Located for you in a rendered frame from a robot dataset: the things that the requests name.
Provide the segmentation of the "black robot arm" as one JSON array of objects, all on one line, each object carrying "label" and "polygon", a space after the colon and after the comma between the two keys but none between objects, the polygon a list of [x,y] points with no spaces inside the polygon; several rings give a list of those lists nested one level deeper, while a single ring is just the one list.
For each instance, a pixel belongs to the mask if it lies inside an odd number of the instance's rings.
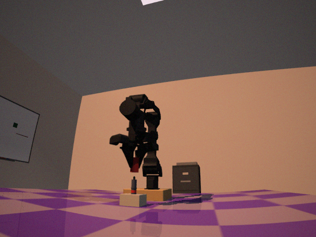
[{"label": "black robot arm", "polygon": [[[144,109],[144,112],[140,109]],[[153,109],[155,112],[145,112],[146,109]],[[141,131],[135,127],[132,139],[133,141],[142,140],[144,143],[157,143],[158,132],[157,127],[160,124],[161,115],[159,108],[154,101],[148,99],[145,94],[132,95],[126,97],[119,111],[129,120],[130,123],[144,123],[148,126],[148,132]],[[157,151],[147,152],[142,166],[143,177],[147,177],[147,186],[144,189],[158,190],[158,176],[162,177],[162,167],[157,158]],[[158,175],[149,175],[158,174]]]}]

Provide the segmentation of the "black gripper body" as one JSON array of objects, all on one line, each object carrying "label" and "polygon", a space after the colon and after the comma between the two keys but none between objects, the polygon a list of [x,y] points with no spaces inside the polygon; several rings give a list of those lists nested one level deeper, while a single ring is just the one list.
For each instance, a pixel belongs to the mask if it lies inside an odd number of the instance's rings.
[{"label": "black gripper body", "polygon": [[133,145],[136,146],[137,149],[151,149],[151,151],[157,151],[158,150],[158,144],[157,143],[144,143],[142,140],[138,140],[137,141],[133,141],[132,139],[132,135],[134,132],[135,127],[138,127],[139,130],[143,131],[147,131],[147,128],[144,127],[143,124],[141,123],[130,123],[129,127],[127,128],[126,131],[129,131],[128,136],[126,135],[122,135],[122,134],[116,134],[110,137],[110,144],[111,145],[115,145],[117,146],[119,143],[122,143],[122,147],[123,146],[127,146],[127,145]]}]

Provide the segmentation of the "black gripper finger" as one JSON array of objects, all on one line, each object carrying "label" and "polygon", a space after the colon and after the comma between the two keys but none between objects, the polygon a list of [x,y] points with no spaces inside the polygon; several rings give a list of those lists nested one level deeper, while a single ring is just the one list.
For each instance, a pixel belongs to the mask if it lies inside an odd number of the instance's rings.
[{"label": "black gripper finger", "polygon": [[139,158],[139,168],[142,164],[143,158],[145,156],[145,154],[150,151],[151,149],[139,149],[139,150],[135,150],[135,157]]},{"label": "black gripper finger", "polygon": [[127,146],[123,146],[123,147],[120,147],[120,149],[122,149],[125,157],[126,157],[126,160],[129,164],[129,167],[132,168],[133,166],[133,156],[134,156],[134,151],[136,149],[136,146],[133,146],[133,145],[127,145]]}]

